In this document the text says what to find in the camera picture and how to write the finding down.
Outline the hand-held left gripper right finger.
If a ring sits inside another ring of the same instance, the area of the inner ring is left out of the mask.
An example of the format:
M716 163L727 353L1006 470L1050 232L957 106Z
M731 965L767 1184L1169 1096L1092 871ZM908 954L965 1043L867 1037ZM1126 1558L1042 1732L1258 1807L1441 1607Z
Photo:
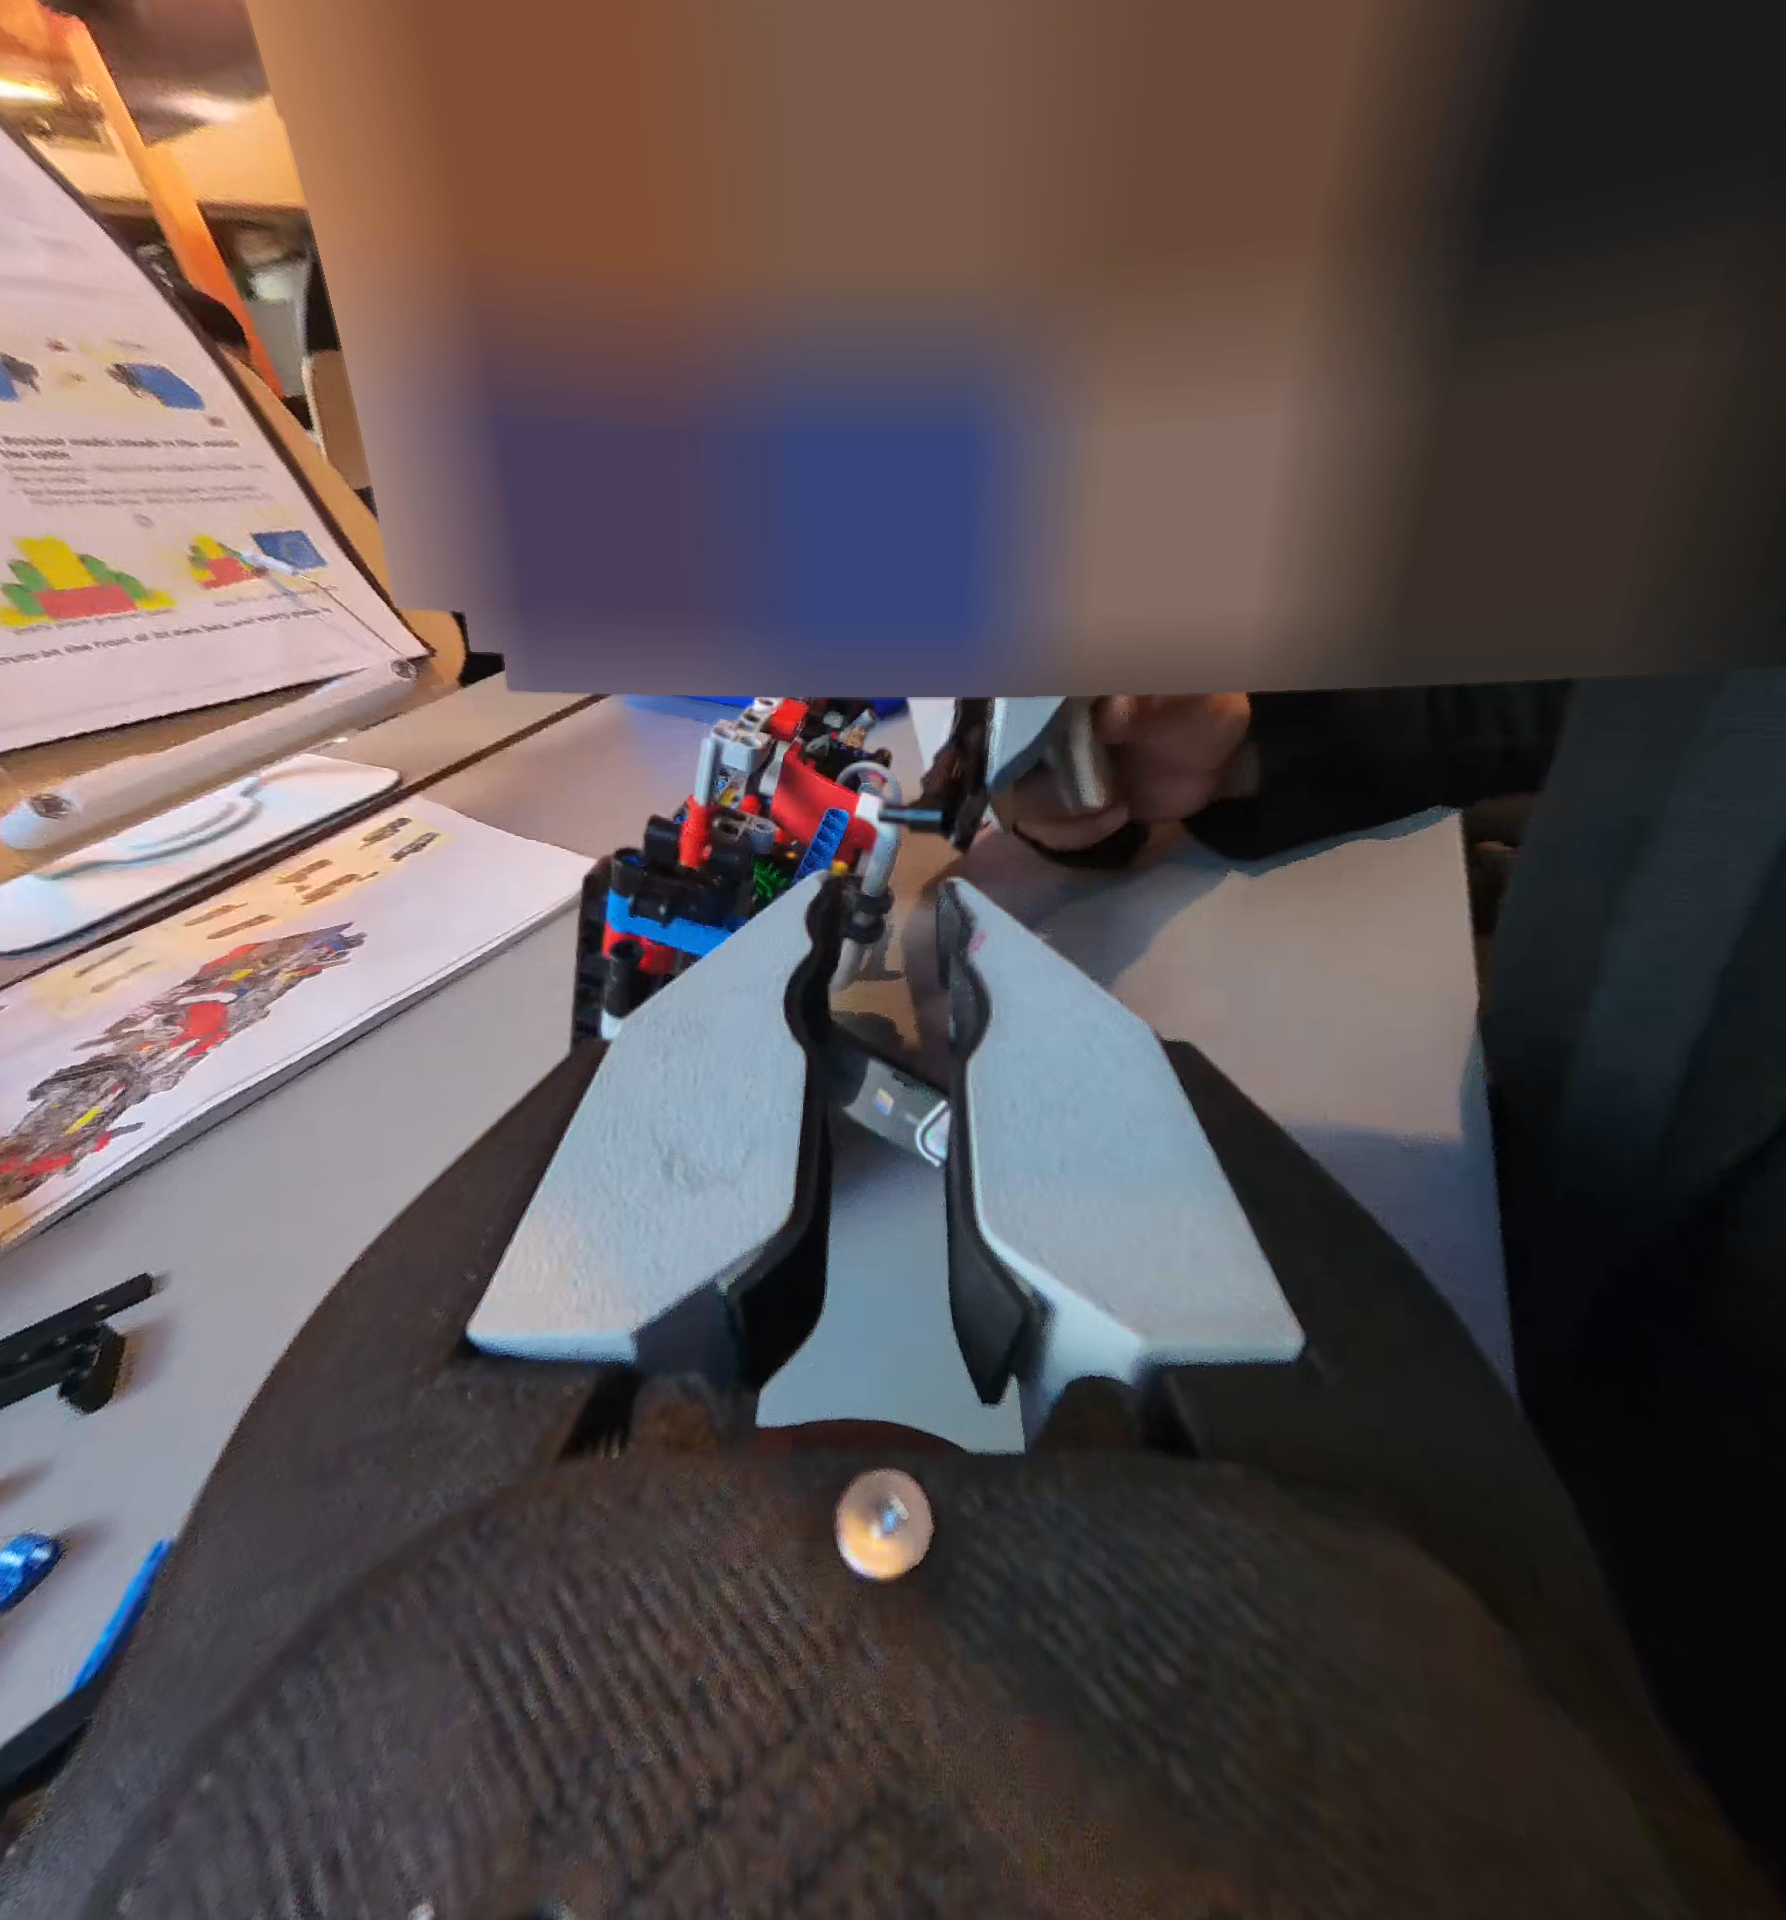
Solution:
M948 1306L977 1398L1298 1363L1306 1332L1154 1028L963 878L934 935Z

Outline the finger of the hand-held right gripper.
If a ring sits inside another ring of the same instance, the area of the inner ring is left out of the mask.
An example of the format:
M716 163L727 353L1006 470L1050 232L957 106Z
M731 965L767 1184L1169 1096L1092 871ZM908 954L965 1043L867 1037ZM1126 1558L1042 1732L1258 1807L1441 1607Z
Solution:
M963 696L924 703L924 831L969 846L1013 829L1028 802L1078 809L1075 707L1067 696Z

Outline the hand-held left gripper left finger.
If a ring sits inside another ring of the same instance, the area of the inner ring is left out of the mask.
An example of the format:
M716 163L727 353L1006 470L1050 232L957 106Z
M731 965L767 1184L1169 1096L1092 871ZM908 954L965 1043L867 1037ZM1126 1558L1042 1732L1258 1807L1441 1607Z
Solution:
M846 889L810 877L605 1046L466 1325L482 1354L763 1389L826 1301Z

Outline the toy brick car chassis model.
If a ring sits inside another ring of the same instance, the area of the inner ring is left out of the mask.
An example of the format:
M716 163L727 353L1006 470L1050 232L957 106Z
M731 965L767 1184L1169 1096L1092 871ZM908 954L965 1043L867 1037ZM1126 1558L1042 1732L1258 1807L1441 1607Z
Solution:
M701 738L684 802L593 866L579 909L575 1040L598 1068L627 1021L755 925L799 882L845 886L830 982L828 1118L947 1173L950 1088L907 1070L832 1018L883 948L924 784L907 799L870 700L759 696Z

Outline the person's right forearm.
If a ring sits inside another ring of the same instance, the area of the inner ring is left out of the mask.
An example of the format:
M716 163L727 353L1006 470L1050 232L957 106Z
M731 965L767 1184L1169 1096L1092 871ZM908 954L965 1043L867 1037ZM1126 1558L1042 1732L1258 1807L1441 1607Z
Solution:
M1187 829L1221 856L1267 860L1428 810L1533 796L1575 691L1541 680L1253 693L1250 778Z

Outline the grey desk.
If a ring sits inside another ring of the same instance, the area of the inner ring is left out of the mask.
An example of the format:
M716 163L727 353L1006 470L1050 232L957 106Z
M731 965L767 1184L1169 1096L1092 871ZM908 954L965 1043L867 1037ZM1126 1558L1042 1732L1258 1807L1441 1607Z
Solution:
M571 853L639 842L688 786L704 708L567 708L431 789L438 804ZM934 1040L932 886L953 851L902 854L881 973L840 1006ZM958 873L1170 1040L1195 1045L1421 1264L1515 1382L1464 837L1418 814L1372 837L1228 866L1156 834L1124 875L1056 868L984 834ZM0 1256L0 1336L137 1274L130 1373L81 1416L0 1412L0 1545L64 1539L60 1568L0 1622L0 1743L62 1699L150 1548L181 1532L257 1389L378 1235L571 1048L575 926L536 929L254 1106ZM761 1398L763 1426L891 1416L981 1452L1017 1451L1013 1398L961 1379L947 1239L927 1168L838 1147L832 1223L858 1276Z

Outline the person's right hand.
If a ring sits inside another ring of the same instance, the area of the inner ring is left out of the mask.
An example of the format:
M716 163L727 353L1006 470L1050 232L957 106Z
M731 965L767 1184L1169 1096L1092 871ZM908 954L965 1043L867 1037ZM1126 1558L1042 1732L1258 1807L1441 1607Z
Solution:
M1108 800L1080 806L1037 770L1013 789L1006 831L1038 856L1087 873L1133 866L1154 831L1185 827L1211 804L1258 786L1253 700L1239 691L1102 695L1088 704Z

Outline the building instruction booklet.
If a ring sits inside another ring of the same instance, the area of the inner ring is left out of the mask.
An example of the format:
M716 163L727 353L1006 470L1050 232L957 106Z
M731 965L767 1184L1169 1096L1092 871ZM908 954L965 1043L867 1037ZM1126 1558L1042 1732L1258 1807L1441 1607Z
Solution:
M576 913L595 868L431 800L0 991L0 1256Z

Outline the person's black jacket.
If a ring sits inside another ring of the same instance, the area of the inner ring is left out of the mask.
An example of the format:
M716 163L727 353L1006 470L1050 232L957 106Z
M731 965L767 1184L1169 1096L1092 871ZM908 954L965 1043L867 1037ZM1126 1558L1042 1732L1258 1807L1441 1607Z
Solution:
M1523 1400L1786 1896L1786 668L1578 686L1483 1032Z

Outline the white sign stand base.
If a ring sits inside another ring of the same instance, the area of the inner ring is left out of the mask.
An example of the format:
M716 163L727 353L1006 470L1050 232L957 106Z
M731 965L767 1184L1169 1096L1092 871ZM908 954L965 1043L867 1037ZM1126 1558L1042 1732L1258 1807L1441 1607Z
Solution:
M201 882L282 853L402 784L390 768L308 753L0 882L0 957L59 948Z

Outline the long black toy beam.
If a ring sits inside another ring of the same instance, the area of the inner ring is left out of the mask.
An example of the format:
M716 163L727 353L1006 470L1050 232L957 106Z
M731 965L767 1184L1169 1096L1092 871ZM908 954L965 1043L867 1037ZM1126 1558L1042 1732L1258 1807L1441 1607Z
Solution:
M140 1273L0 1339L0 1412L55 1390L83 1416L106 1409L119 1389L129 1339L114 1321L158 1288Z

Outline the blue curved toy panel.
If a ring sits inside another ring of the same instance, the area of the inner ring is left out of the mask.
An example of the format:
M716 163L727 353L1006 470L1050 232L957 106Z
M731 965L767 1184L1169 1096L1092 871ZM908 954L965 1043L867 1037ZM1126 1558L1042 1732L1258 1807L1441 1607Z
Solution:
M19 1798L42 1787L84 1741L90 1718L111 1692L114 1668L139 1631L139 1620L176 1541L176 1536L164 1536L149 1551L119 1608L78 1670L72 1688L42 1716L36 1716L17 1737L0 1744L0 1801Z

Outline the wooden board instruction sign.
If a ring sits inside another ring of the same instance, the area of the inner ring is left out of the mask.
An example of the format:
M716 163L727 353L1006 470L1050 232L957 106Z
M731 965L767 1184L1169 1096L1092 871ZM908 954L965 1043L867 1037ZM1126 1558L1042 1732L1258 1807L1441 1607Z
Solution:
M0 757L425 656L235 369L0 125Z

